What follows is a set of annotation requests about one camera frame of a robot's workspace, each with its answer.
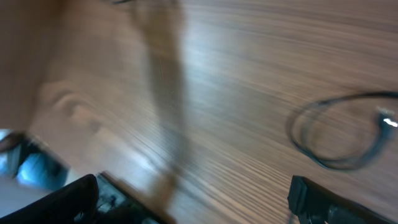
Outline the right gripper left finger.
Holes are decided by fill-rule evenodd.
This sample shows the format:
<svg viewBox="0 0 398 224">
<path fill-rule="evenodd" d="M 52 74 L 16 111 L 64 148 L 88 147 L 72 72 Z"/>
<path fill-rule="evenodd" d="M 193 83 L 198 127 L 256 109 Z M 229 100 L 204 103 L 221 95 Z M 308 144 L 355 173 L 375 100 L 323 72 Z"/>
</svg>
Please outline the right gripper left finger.
<svg viewBox="0 0 398 224">
<path fill-rule="evenodd" d="M 97 211 L 99 188 L 93 174 L 1 218 L 1 224 L 92 223 Z"/>
</svg>

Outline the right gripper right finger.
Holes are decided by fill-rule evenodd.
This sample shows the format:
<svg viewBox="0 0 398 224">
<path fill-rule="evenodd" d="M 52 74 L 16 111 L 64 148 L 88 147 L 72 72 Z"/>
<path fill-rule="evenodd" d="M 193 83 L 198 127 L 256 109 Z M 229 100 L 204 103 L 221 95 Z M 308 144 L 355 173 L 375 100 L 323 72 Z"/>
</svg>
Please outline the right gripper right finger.
<svg viewBox="0 0 398 224">
<path fill-rule="evenodd" d="M 292 177 L 287 197 L 289 223 L 301 224 L 395 224 L 373 210 L 341 197 L 306 177 Z"/>
</svg>

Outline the black usb cable silver plug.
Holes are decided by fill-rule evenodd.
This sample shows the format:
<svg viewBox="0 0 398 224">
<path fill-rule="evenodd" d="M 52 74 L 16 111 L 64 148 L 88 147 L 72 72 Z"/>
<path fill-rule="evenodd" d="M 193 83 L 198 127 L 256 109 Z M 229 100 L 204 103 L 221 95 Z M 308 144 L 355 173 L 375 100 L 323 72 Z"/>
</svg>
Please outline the black usb cable silver plug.
<svg viewBox="0 0 398 224">
<path fill-rule="evenodd" d="M 397 144 L 397 92 L 368 91 L 310 102 L 287 118 L 293 147 L 328 170 L 375 163 Z"/>
</svg>

